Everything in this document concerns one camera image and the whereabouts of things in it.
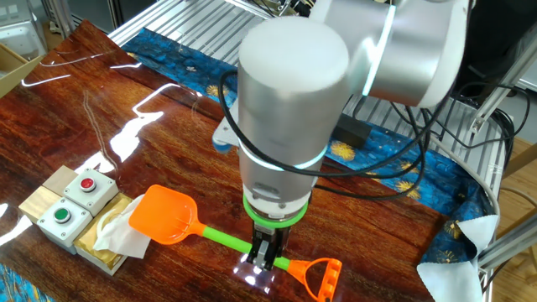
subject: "green ring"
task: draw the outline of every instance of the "green ring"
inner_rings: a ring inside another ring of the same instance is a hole
[[[270,227],[270,228],[284,228],[284,227],[291,227],[296,222],[298,222],[302,217],[304,217],[305,212],[308,210],[308,202],[305,203],[302,210],[300,210],[299,214],[288,221],[270,221],[268,219],[265,219],[258,214],[256,214],[253,210],[250,204],[248,203],[248,200],[246,199],[245,195],[242,195],[242,203],[244,204],[244,210],[248,213],[250,218],[252,218],[253,221],[257,222],[259,225],[263,227]]]

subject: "green button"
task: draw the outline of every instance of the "green button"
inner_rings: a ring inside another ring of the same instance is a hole
[[[65,208],[60,208],[54,212],[54,219],[58,223],[66,223],[70,219],[70,212]]]

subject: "white cloth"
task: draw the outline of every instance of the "white cloth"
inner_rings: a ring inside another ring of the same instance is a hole
[[[493,239],[498,215],[458,222],[462,233],[476,246],[477,255]],[[418,274],[435,302],[478,302],[482,300],[477,256],[464,263],[422,263]]]
[[[133,200],[123,212],[106,224],[102,230],[100,226],[97,226],[97,240],[93,245],[93,249],[96,251],[107,249],[121,255],[143,258],[151,238],[128,225],[128,219],[142,198],[143,195]]]

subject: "wooden table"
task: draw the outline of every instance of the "wooden table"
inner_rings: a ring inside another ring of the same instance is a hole
[[[148,98],[172,80],[136,63],[84,22],[0,100],[0,199],[10,205],[0,218],[2,234],[16,224],[16,207],[62,164],[76,169],[101,158],[126,195],[153,184],[184,192],[197,201],[200,221],[249,241],[237,154],[221,155],[211,144],[219,105],[182,86]],[[392,192],[360,178],[320,183]],[[335,301],[429,301],[416,266],[445,220],[408,198],[370,202],[316,190],[284,253],[340,259]],[[128,259],[110,277],[36,226],[0,247],[2,263],[58,301],[310,300],[278,269],[264,288],[248,284],[233,272],[241,256],[195,236],[173,246],[151,242],[144,259]]]

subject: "blue patterned fabric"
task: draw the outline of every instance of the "blue patterned fabric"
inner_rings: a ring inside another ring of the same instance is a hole
[[[143,29],[138,36],[123,46],[123,50],[144,65],[218,101],[216,85],[222,72],[235,67],[215,60],[197,50],[177,44],[160,34]],[[237,83],[228,83],[227,105],[231,106],[237,96]],[[387,129],[371,125],[373,130],[362,149],[354,149],[344,143],[331,140],[326,156],[351,169],[360,169],[395,154],[409,138]],[[392,174],[408,167],[419,156],[414,148],[401,159],[373,171],[377,174]],[[450,220],[436,235],[421,262],[456,263],[473,258],[476,248],[456,225],[458,221],[493,214],[487,196],[479,184],[458,164],[437,152],[426,155],[425,177],[418,190],[409,196],[428,206]],[[383,185],[403,191],[418,178],[418,166],[413,172],[393,180],[380,180]]]
[[[3,264],[0,264],[2,282],[0,283],[0,301],[10,302],[53,302],[49,296],[33,286],[28,280]]]
[[[152,70],[203,93],[217,102],[217,85],[220,75],[224,71],[236,69],[233,65],[177,44],[148,29],[142,29],[122,49]],[[232,101],[237,98],[236,78],[228,78],[224,94],[226,94],[226,100],[229,101],[227,105],[231,106]]]

